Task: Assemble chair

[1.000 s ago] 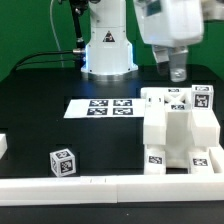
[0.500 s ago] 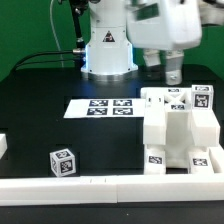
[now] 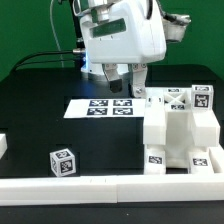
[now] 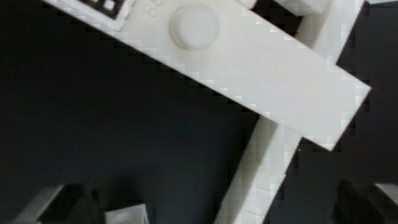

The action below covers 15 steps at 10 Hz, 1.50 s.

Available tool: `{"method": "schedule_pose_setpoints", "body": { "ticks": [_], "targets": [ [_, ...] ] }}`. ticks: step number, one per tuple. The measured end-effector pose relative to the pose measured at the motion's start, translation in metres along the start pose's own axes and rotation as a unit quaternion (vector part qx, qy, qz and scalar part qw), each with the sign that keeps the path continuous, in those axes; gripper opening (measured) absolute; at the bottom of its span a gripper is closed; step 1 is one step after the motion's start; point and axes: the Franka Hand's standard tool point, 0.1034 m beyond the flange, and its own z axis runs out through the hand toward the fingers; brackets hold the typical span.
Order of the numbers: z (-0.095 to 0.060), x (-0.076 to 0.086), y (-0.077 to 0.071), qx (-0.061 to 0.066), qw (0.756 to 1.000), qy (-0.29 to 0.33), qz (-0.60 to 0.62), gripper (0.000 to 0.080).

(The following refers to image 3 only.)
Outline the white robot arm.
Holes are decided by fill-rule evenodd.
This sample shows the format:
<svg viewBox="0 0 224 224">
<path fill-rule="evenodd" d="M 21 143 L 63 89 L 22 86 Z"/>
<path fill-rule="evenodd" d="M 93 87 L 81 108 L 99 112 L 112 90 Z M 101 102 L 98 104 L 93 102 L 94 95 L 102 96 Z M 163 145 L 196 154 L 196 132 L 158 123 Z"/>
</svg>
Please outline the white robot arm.
<svg viewBox="0 0 224 224">
<path fill-rule="evenodd" d="M 88 60 L 100 65 L 114 93 L 122 90 L 118 66 L 131 75 L 134 97 L 145 96 L 147 65 L 165 57 L 166 40 L 156 0 L 73 0 Z"/>
</svg>

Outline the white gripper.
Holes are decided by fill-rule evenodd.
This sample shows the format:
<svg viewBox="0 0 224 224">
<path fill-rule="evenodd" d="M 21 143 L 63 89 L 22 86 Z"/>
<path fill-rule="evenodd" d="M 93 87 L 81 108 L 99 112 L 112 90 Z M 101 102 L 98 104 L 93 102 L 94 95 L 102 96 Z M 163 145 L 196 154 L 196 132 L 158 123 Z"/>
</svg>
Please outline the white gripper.
<svg viewBox="0 0 224 224">
<path fill-rule="evenodd" d="M 80 19 L 88 58 L 103 64 L 113 93 L 122 90 L 116 64 L 130 64 L 131 93 L 144 98 L 148 68 L 142 63 L 160 61 L 166 53 L 158 4 L 156 0 L 121 0 L 109 7 L 108 15 L 109 20 L 101 24 L 94 23 L 90 14 Z"/>
</svg>

